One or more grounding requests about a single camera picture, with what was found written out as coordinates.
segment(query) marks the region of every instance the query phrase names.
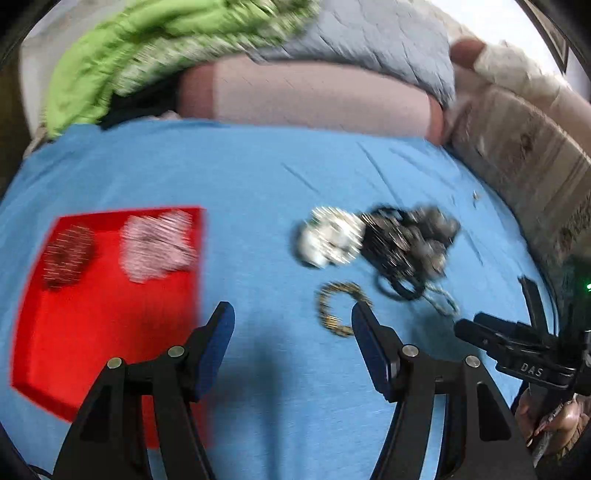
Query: silver screw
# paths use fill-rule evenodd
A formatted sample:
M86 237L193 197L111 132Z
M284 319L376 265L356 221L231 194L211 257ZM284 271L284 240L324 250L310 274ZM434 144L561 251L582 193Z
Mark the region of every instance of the silver screw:
M402 352L406 356L413 357L413 356L417 356L418 355L418 348L415 347L414 345L404 345L402 347Z
M122 363L123 363L123 360L121 358L119 358L118 356L114 356L111 360L109 360L107 362L107 367L109 367L111 369L119 368Z
M180 345L172 346L168 349L168 356L171 356L172 358L177 358L182 354L184 354L184 348Z
M478 368L480 366L480 359L474 355L468 355L466 357L466 365L472 368Z

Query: black cable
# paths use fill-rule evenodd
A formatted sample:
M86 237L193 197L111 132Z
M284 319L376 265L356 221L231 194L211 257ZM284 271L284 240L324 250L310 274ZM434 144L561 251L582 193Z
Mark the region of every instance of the black cable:
M49 473L47 470L44 470L41 467L38 467L37 465L29 464L29 468L31 470L33 470L37 475L44 476L45 478L48 478L49 480L51 480L53 478L53 475L51 473Z

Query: pink cushion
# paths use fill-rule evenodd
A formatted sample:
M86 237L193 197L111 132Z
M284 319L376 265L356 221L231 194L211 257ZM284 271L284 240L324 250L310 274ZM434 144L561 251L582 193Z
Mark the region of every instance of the pink cushion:
M188 70L179 113L253 125L301 125L439 145L443 112L422 90L357 67L321 62L257 65L246 56Z

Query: sofa armrest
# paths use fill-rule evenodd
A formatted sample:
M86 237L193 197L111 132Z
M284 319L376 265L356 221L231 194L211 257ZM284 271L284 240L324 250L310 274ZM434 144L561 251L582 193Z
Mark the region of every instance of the sofa armrest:
M452 134L459 158L513 210L557 292L570 255L591 258L591 163L540 110L491 86Z

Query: brown scrunchie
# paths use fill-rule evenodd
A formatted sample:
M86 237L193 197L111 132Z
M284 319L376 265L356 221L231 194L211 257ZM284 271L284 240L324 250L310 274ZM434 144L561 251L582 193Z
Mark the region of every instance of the brown scrunchie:
M60 288L80 280L80 274L92 258L95 248L93 232L84 226L73 226L57 235L43 253L43 279L49 288Z

